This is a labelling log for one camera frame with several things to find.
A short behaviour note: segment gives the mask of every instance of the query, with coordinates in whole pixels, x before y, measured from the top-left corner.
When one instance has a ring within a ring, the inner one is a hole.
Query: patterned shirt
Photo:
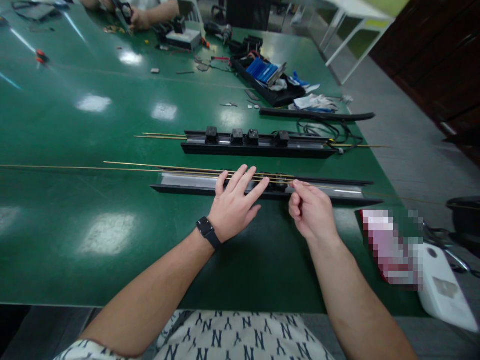
[[[156,342],[154,360],[334,360],[297,314],[180,311]],[[79,340],[55,360],[124,360],[90,340]]]

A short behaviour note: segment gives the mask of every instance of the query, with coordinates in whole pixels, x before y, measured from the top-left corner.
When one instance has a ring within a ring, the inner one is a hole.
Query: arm
[[[115,5],[112,0],[79,0],[81,4],[88,10],[99,10],[100,5],[103,4],[107,11],[115,12]]]
[[[133,10],[131,30],[148,30],[155,24],[169,22],[177,15],[180,15],[177,0],[170,0],[149,10],[140,10],[135,6],[132,6],[131,9]]]
[[[310,248],[328,316],[346,357],[417,359],[340,239],[330,198],[307,185],[293,182],[289,212]]]
[[[263,179],[245,196],[257,169],[243,165],[231,177],[224,171],[216,183],[216,196],[208,215],[218,239],[224,243],[242,232],[257,216],[254,205],[269,179]],[[80,336],[124,357],[137,357],[159,336],[188,288],[214,249],[195,229],[185,240],[129,283],[101,311]]]

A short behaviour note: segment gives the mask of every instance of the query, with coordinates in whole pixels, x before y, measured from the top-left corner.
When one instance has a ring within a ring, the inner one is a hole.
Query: smartwatch
[[[198,228],[198,231],[200,231],[200,234],[207,239],[215,251],[217,251],[222,243],[217,237],[217,234],[215,234],[215,229],[210,221],[206,217],[202,217],[196,222],[196,227]]]

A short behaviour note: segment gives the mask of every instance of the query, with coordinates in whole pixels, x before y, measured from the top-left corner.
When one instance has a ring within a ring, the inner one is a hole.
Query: metal rod
[[[104,161],[105,164],[116,164],[116,165],[133,165],[133,166],[147,166],[147,167],[154,167],[154,168],[162,168],[162,169],[180,169],[180,170],[198,170],[202,172],[211,172],[211,173],[218,173],[221,174],[224,171],[223,170],[214,170],[214,169],[202,169],[202,168],[196,168],[196,167],[180,167],[180,166],[165,166],[165,165],[150,165],[150,164],[137,164],[137,163],[131,163],[131,162],[115,162],[115,161]],[[293,175],[281,175],[282,178],[295,178]]]
[[[107,164],[127,164],[124,162],[109,162],[109,161],[104,161],[104,163]],[[174,168],[173,166],[163,166],[164,168]],[[131,169],[131,168],[115,168],[115,167],[84,167],[84,166],[40,166],[40,165],[1,165],[0,168],[14,168],[14,169],[73,169],[73,170],[114,170],[114,171],[138,171],[138,172],[150,172],[150,173],[160,173],[160,170],[149,170],[149,169]],[[210,177],[211,179],[217,179],[217,176],[212,176]],[[271,183],[274,184],[285,184],[284,181],[279,181],[279,182],[274,182],[270,181]],[[311,185],[308,184],[306,186],[313,186],[316,188],[320,189],[333,189],[333,190],[341,190],[337,187],[332,187],[332,186],[324,186],[324,185]],[[373,195],[373,196],[379,196],[382,198],[391,198],[391,199],[398,199],[398,200],[407,200],[407,201],[412,201],[416,203],[423,203],[423,204],[431,204],[431,205],[440,205],[444,206],[444,203],[441,202],[433,202],[433,201],[424,201],[424,200],[417,200],[413,198],[408,198],[408,197],[397,197],[397,196],[391,196],[391,195],[386,195],[386,194],[381,194],[381,193],[375,193],[375,192],[367,192],[367,191],[362,191],[362,194],[366,195]],[[476,207],[471,207],[471,206],[461,206],[461,205],[451,205],[452,208],[460,208],[460,209],[468,209],[468,210],[476,210],[478,211]]]
[[[177,135],[177,134],[162,134],[162,133],[155,133],[155,132],[142,132],[143,135],[158,135],[158,136],[173,136],[173,137],[187,137],[187,135]]]
[[[133,136],[134,138],[144,138],[144,139],[168,139],[168,140],[187,140],[186,137],[166,137],[166,136]]]
[[[143,172],[152,172],[152,173],[160,172],[160,170],[149,170],[149,169],[129,169],[129,168],[117,168],[117,167],[85,167],[85,166],[0,165],[0,168],[117,170],[117,171],[143,171]]]
[[[160,170],[160,172],[162,173],[172,173],[172,174],[199,174],[199,175],[216,175],[216,178],[218,178],[218,176],[220,176],[221,174],[212,174],[210,172],[197,172],[197,171],[176,171],[176,170]],[[282,178],[283,176],[282,175],[277,175],[277,174],[265,174],[264,176],[253,176],[252,178],[275,178],[275,179],[278,179],[278,178]]]
[[[153,133],[153,132],[143,132],[142,134],[149,135],[149,136],[135,135],[134,138],[167,139],[167,140],[187,140],[188,139],[186,135],[174,135],[174,134],[163,134],[163,133]],[[336,148],[351,148],[353,145],[331,143],[329,146],[333,146]],[[385,145],[357,145],[356,147],[357,148],[391,148],[391,146],[385,146]]]

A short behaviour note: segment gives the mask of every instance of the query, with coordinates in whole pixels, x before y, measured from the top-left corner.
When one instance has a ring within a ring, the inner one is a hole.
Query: person
[[[207,217],[216,238],[193,230],[115,296],[58,359],[135,358],[157,338],[156,360],[333,359],[296,314],[176,311],[214,254],[215,239],[222,244],[229,241],[261,210],[255,202],[270,180],[262,179],[245,195],[257,171],[254,166],[247,168],[241,166],[225,189],[229,173],[218,177]],[[310,249],[327,312],[346,357],[417,359],[340,239],[330,198],[306,182],[294,180],[292,187],[289,213]]]
[[[79,0],[88,10],[98,10],[102,6],[109,12],[115,12],[112,0]],[[131,16],[130,29],[143,31],[150,29],[155,24],[169,22],[180,15],[177,0],[129,0],[133,15]]]

